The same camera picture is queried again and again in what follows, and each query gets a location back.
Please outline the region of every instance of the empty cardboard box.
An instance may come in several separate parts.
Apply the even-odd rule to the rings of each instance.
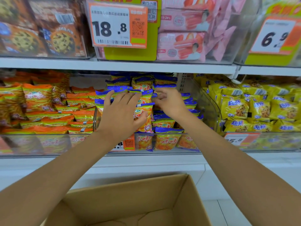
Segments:
[[[211,226],[190,175],[69,191],[44,226]]]

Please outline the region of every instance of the hand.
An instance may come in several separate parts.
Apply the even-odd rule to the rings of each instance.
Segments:
[[[103,113],[96,132],[107,135],[108,141],[112,141],[116,146],[145,124],[147,113],[143,112],[134,121],[134,111],[141,93],[125,92],[118,94],[111,104],[113,94],[114,90],[111,90],[104,99]]]
[[[191,114],[186,108],[181,94],[176,89],[156,88],[156,92],[160,92],[153,102],[159,106],[163,112],[178,121],[180,117]]]

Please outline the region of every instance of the tile grout line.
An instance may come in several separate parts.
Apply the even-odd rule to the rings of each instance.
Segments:
[[[224,216],[224,213],[223,213],[223,210],[222,210],[220,204],[219,204],[219,208],[221,209],[221,212],[222,212],[223,217],[224,217],[224,219],[225,219],[225,221],[226,221],[226,224],[228,225],[228,222],[227,222],[227,220],[226,220],[226,218],[225,218],[225,216]]]

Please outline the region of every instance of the forearm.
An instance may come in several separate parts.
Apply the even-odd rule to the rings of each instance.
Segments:
[[[301,194],[193,115],[177,122],[192,137],[252,225],[298,225]]]
[[[94,132],[84,142],[0,192],[0,203],[5,203],[0,205],[0,225],[40,225],[73,184],[114,148],[112,144],[105,133]]]

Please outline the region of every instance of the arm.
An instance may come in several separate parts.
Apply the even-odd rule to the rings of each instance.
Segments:
[[[154,102],[194,140],[237,207],[252,225],[293,226],[301,219],[301,194],[262,164],[210,129],[173,89]]]
[[[141,94],[119,94],[111,104],[113,93],[105,98],[97,131],[0,192],[0,225],[39,226],[91,166],[146,122],[146,113],[133,117]]]

